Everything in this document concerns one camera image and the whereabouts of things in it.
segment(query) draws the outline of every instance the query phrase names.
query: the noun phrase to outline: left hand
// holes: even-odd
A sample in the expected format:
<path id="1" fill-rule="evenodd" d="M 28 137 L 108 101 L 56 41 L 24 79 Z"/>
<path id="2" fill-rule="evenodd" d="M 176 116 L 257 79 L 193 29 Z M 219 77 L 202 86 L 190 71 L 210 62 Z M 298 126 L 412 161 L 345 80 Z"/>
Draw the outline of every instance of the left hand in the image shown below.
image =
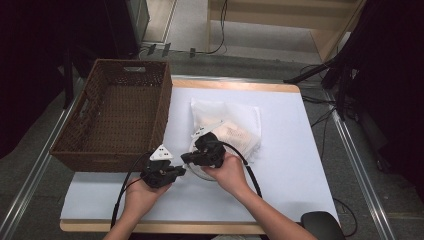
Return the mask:
<path id="1" fill-rule="evenodd" d="M 125 207 L 121 218 L 126 217 L 136 222 L 149 212 L 158 198 L 171 187 L 171 184 L 168 184 L 161 188 L 151 188 L 138 178 L 131 179 L 127 186 L 129 184 L 131 185 L 126 190 Z"/>

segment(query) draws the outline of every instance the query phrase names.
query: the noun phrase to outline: brown wicker basket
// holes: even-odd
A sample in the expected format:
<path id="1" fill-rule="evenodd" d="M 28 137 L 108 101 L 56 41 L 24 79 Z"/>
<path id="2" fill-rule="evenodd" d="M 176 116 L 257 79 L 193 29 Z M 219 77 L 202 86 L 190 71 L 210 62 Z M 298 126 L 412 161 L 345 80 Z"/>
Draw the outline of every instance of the brown wicker basket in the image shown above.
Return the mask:
<path id="1" fill-rule="evenodd" d="M 97 60 L 51 155 L 73 171 L 127 172 L 162 144 L 171 92 L 167 62 Z"/>

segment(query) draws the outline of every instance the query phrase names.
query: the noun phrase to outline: forearm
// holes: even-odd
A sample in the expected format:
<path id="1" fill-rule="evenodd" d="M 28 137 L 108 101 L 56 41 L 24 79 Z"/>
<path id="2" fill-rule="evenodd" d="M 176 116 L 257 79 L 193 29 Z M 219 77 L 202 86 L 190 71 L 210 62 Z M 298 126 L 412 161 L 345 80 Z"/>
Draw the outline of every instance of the forearm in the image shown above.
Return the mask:
<path id="1" fill-rule="evenodd" d="M 138 219 L 134 219 L 130 216 L 122 216 L 103 240 L 127 240 L 137 223 Z"/>
<path id="2" fill-rule="evenodd" d="M 272 239 L 316 239 L 308 231 L 270 206 L 250 188 L 234 194 Z"/>

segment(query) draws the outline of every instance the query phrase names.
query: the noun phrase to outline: power cord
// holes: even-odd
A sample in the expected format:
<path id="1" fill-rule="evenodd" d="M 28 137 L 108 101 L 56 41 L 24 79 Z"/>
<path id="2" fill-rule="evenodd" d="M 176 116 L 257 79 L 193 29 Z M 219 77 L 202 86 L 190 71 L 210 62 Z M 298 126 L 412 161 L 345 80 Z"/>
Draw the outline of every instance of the power cord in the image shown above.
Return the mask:
<path id="1" fill-rule="evenodd" d="M 143 153 L 140 157 L 137 158 L 137 160 L 134 161 L 133 165 L 128 170 L 127 176 L 125 177 L 125 180 L 122 183 L 121 191 L 119 192 L 119 195 L 118 195 L 118 200 L 115 203 L 115 208 L 113 209 L 112 220 L 111 220 L 111 223 L 110 223 L 110 228 L 111 229 L 113 228 L 113 226 L 115 226 L 115 223 L 116 223 L 116 217 L 118 215 L 119 204 L 121 202 L 122 195 L 124 194 L 124 192 L 127 190 L 127 188 L 131 184 L 133 184 L 133 183 L 135 183 L 135 182 L 140 181 L 141 179 L 143 179 L 143 178 L 140 178 L 140 179 L 136 180 L 135 182 L 130 183 L 127 186 L 127 182 L 128 182 L 128 179 L 130 178 L 131 173 L 134 171 L 134 168 L 137 166 L 137 164 L 140 162 L 140 160 L 143 159 L 144 156 L 151 155 L 152 153 L 153 152 L 150 152 L 150 151 Z"/>
<path id="2" fill-rule="evenodd" d="M 338 202 L 338 203 L 340 203 L 343 207 L 345 207 L 349 212 L 350 212 L 350 214 L 352 215 L 352 217 L 353 217 L 353 220 L 355 221 L 355 228 L 353 229 L 353 231 L 351 232 L 351 233 L 349 233 L 349 234 L 345 234 L 345 233 L 343 233 L 343 235 L 345 236 L 345 237 L 351 237 L 351 236 L 353 236 L 357 231 L 358 231 L 358 220 L 356 219 L 356 216 L 355 216 L 355 214 L 353 213 L 353 211 L 352 211 L 352 209 L 350 209 L 349 208 L 349 206 L 347 206 L 347 204 L 346 203 L 344 203 L 344 202 L 342 202 L 342 201 L 340 201 L 339 199 L 337 199 L 337 198 L 333 198 L 333 200 L 334 201 L 336 201 L 336 202 Z"/>
<path id="3" fill-rule="evenodd" d="M 330 112 L 330 114 L 326 117 L 326 119 L 325 119 L 325 123 L 324 123 L 324 131 L 323 131 L 323 134 L 322 134 L 322 149 L 321 149 L 321 161 L 322 161 L 322 159 L 323 159 L 323 157 L 324 157 L 324 149 L 325 149 L 325 133 L 327 132 L 327 123 L 328 123 L 328 119 L 330 119 L 330 116 L 331 116 L 331 113 L 333 113 L 334 112 L 334 110 L 335 110 L 336 108 L 334 107 L 332 110 L 331 110 L 331 112 Z"/>
<path id="4" fill-rule="evenodd" d="M 181 50 L 166 50 L 167 52 L 171 52 L 171 53 L 188 53 L 188 54 L 204 54 L 204 55 L 210 55 L 210 54 L 214 54 L 214 53 L 216 53 L 216 52 L 218 52 L 221 48 L 222 48 L 222 46 L 224 46 L 225 47 L 225 51 L 224 51 L 224 53 L 223 54 L 225 54 L 226 52 L 227 52 L 227 46 L 225 45 L 225 33 L 224 33 L 224 26 L 225 26 L 225 18 L 226 18 L 226 16 L 227 16 L 227 8 L 228 8 L 228 0 L 225 0 L 224 1 L 224 4 L 222 5 L 222 8 L 221 8 L 221 18 L 220 18 L 220 22 L 221 22 L 221 34 L 222 34 L 222 40 L 221 40 L 221 43 L 220 43 L 220 45 L 215 49 L 215 50 L 213 50 L 213 51 L 210 51 L 210 52 L 197 52 L 197 51 L 190 51 L 190 52 L 188 52 L 188 51 L 181 51 Z M 142 53 L 142 52 L 144 52 L 144 51 L 146 51 L 146 50 L 148 50 L 150 47 L 143 47 L 143 48 L 147 48 L 147 49 L 143 49 L 140 53 L 139 53 L 139 55 L 138 55 L 138 57 L 139 57 L 139 59 L 141 59 L 140 58 L 140 54 Z"/>
<path id="5" fill-rule="evenodd" d="M 243 157 L 243 155 L 235 148 L 233 147 L 231 144 L 228 144 L 226 142 L 223 141 L 208 141 L 209 143 L 218 143 L 218 144 L 222 144 L 224 146 L 227 146 L 229 148 L 231 148 L 242 160 L 244 166 L 246 167 L 247 173 L 250 176 L 250 179 L 252 179 L 253 185 L 255 186 L 255 190 L 256 193 L 258 194 L 259 197 L 262 198 L 262 193 L 261 193 L 261 189 L 259 187 L 258 181 L 256 180 L 255 174 L 253 173 L 252 169 L 249 166 L 249 162 L 246 161 L 246 159 Z"/>
<path id="6" fill-rule="evenodd" d="M 325 120 L 328 120 L 330 115 L 336 110 L 336 107 L 331 108 L 326 113 L 324 113 L 322 116 L 320 116 L 313 124 L 311 124 L 311 128 L 313 128 L 315 125 L 317 125 L 320 122 L 323 122 Z"/>
<path id="7" fill-rule="evenodd" d="M 305 102 L 314 103 L 314 104 L 330 104 L 332 106 L 336 105 L 336 101 L 329 101 L 329 100 L 309 97 L 305 95 L 302 95 L 302 100 Z"/>
<path id="8" fill-rule="evenodd" d="M 299 75 L 302 75 L 302 73 L 303 73 L 303 71 L 305 70 L 305 69 L 307 69 L 307 68 L 310 68 L 310 67 L 318 67 L 318 66 L 320 66 L 319 64 L 311 64 L 311 65 L 307 65 L 307 66 L 304 66 L 303 68 L 301 68 L 300 70 L 299 70 Z M 318 73 L 318 75 L 319 75 L 319 77 L 321 78 L 321 80 L 323 80 L 324 79 L 324 77 L 323 76 L 321 76 L 321 72 L 319 72 Z"/>

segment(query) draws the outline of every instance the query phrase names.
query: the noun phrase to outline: transparent plastic bag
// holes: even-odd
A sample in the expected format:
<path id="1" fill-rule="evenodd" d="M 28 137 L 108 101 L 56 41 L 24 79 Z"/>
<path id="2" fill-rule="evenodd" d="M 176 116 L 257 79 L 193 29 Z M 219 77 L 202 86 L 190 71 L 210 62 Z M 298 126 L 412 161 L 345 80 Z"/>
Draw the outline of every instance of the transparent plastic bag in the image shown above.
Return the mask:
<path id="1" fill-rule="evenodd" d="M 258 107 L 192 98 L 191 110 L 194 131 L 200 127 L 224 121 L 221 126 L 212 130 L 212 133 L 220 141 L 235 147 L 246 160 L 252 161 L 249 157 L 259 148 L 261 142 L 261 121 Z M 236 154 L 228 147 L 226 150 Z"/>

